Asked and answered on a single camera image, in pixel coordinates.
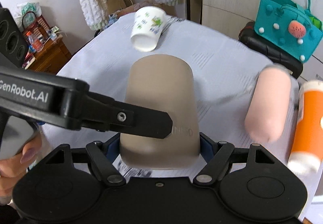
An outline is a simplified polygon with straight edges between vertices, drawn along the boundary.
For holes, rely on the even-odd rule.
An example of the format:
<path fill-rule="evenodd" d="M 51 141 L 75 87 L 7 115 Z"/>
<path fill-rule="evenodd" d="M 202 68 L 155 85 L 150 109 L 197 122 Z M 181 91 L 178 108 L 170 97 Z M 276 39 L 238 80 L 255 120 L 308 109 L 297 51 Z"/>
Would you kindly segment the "person's left hand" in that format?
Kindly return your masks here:
<path fill-rule="evenodd" d="M 42 137 L 37 131 L 20 153 L 1 160 L 1 205 L 6 205 L 11 201 L 14 186 L 26 174 L 27 168 L 35 162 L 41 148 Z"/>

